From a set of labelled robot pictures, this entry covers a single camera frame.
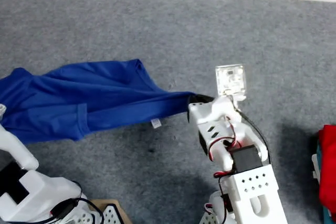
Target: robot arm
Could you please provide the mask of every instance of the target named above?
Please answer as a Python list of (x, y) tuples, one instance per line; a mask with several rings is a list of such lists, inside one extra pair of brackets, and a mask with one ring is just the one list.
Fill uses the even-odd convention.
[(242, 114), (237, 109), (238, 101), (245, 96), (220, 92), (218, 89), (219, 97), (212, 102), (188, 106), (190, 123), (204, 152), (223, 174), (218, 181), (221, 189), (205, 204), (206, 213), (200, 223), (215, 219), (214, 223), (218, 224), (274, 221), (287, 224), (273, 168), (267, 162), (270, 161), (268, 148), (249, 125), (242, 123)]
[(22, 169), (36, 170), (38, 161), (25, 145), (0, 124), (0, 150), (9, 152)]

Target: cable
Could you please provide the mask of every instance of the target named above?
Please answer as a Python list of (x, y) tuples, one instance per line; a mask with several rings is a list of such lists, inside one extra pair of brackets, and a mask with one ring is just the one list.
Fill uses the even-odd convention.
[(216, 140), (214, 140), (214, 141), (212, 141), (212, 143), (210, 144), (210, 146), (209, 146), (209, 148), (208, 148), (208, 156), (209, 156), (209, 159), (211, 160), (211, 161), (213, 161), (213, 158), (212, 158), (212, 155), (211, 155), (211, 152), (210, 152), (210, 150), (211, 150), (211, 147), (215, 144), (215, 143), (217, 143), (218, 141), (220, 141), (220, 140), (224, 140), (224, 139), (231, 139), (231, 140), (235, 140), (233, 137), (230, 137), (230, 136), (222, 136), (222, 137), (219, 137), (219, 138), (217, 138)]
[(91, 201), (89, 201), (88, 199), (85, 199), (85, 198), (75, 198), (74, 200), (77, 200), (77, 201), (84, 201), (86, 202), (87, 204), (89, 204), (91, 207), (93, 207), (95, 209), (95, 211), (97, 211), (101, 217), (101, 221), (100, 221), (100, 224), (104, 224), (104, 214), (102, 211), (100, 211), (100, 209), (95, 205), (93, 204)]
[(261, 130), (258, 128), (258, 126), (250, 119), (248, 118), (247, 115), (245, 115), (241, 110), (237, 109), (234, 102), (233, 102), (233, 97), (232, 95), (229, 95), (228, 96), (229, 99), (231, 100), (231, 103), (233, 105), (233, 108), (234, 110), (246, 121), (248, 122), (253, 128), (254, 130), (259, 134), (261, 140), (264, 142), (265, 146), (266, 146), (266, 149), (267, 149), (267, 152), (268, 152), (268, 162), (269, 164), (272, 164), (272, 157), (271, 157), (271, 153), (269, 151), (269, 144), (268, 144), (268, 141), (267, 139), (265, 138), (264, 134), (261, 132)]
[(205, 203), (205, 204), (204, 204), (204, 210), (205, 210), (209, 215), (214, 215), (214, 212), (210, 211), (209, 208), (212, 209), (212, 204), (210, 204), (210, 203)]
[(214, 141), (211, 142), (211, 144), (210, 144), (210, 146), (209, 146), (209, 148), (208, 148), (208, 156), (209, 156), (209, 159), (210, 159), (211, 161), (213, 161), (213, 157), (212, 157), (212, 154), (211, 154), (211, 152), (210, 152), (211, 147), (212, 147), (215, 143), (217, 143), (218, 141), (220, 141), (220, 140), (226, 140), (226, 139), (230, 139), (230, 140), (232, 140), (232, 142), (230, 143), (230, 145), (227, 147), (228, 150), (231, 149), (231, 148), (233, 148), (233, 147), (235, 147), (236, 144), (238, 144), (238, 145), (239, 145), (239, 148), (241, 148), (241, 144), (236, 140), (236, 131), (235, 131), (235, 128), (233, 127), (232, 123), (230, 122), (230, 118), (229, 118), (229, 117), (226, 117), (226, 118), (228, 119), (228, 122), (229, 122), (229, 124), (230, 124), (230, 128), (231, 128), (231, 130), (232, 130), (232, 132), (233, 132), (233, 137), (231, 137), (231, 136), (223, 136), (223, 137), (219, 137), (219, 138), (217, 138), (216, 140), (214, 140)]
[(226, 205), (225, 205), (225, 200), (224, 200), (224, 192), (223, 192), (223, 189), (222, 189), (222, 184), (221, 184), (221, 179), (223, 178), (223, 177), (225, 177), (225, 176), (228, 176), (228, 175), (230, 175), (231, 173), (228, 173), (228, 174), (226, 174), (226, 175), (223, 175), (223, 176), (221, 176), (219, 179), (218, 179), (218, 185), (219, 185), (219, 189), (221, 190), (220, 191), (220, 193), (221, 193), (221, 198), (222, 198), (222, 200), (223, 200), (223, 205), (224, 205), (224, 219), (223, 219), (223, 221), (222, 221), (222, 224), (224, 224), (225, 222), (226, 222), (226, 218), (227, 218), (227, 211), (226, 211)]

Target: robotic hand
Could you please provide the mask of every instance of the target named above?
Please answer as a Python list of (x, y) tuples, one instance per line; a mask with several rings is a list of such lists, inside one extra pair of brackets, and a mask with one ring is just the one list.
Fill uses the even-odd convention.
[(38, 161), (0, 125), (0, 150), (15, 159), (0, 171), (0, 218), (24, 224), (123, 224), (115, 204), (101, 212), (77, 182), (36, 171)]
[[(242, 66), (225, 66), (221, 71), (226, 81), (219, 80), (217, 72), (219, 97), (207, 103), (196, 99), (188, 106), (189, 121), (204, 152), (221, 169), (214, 174), (220, 190), (204, 205), (206, 213), (200, 224), (287, 224), (267, 142), (237, 108), (237, 102), (245, 99), (242, 70)], [(264, 141), (242, 123), (242, 117)]]

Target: white bracket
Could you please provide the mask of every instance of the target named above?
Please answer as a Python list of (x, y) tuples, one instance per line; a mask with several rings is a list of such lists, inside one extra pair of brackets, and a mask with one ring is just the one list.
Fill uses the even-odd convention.
[(238, 224), (287, 224), (271, 165), (232, 175), (225, 187)]

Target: clothing tag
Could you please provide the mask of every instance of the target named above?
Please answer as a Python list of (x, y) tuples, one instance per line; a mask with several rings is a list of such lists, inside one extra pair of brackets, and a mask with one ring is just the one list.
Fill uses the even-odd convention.
[(0, 103), (0, 121), (2, 120), (3, 115), (6, 112), (6, 106)]
[(151, 123), (152, 123), (154, 129), (162, 126), (161, 121), (158, 118), (152, 119)]

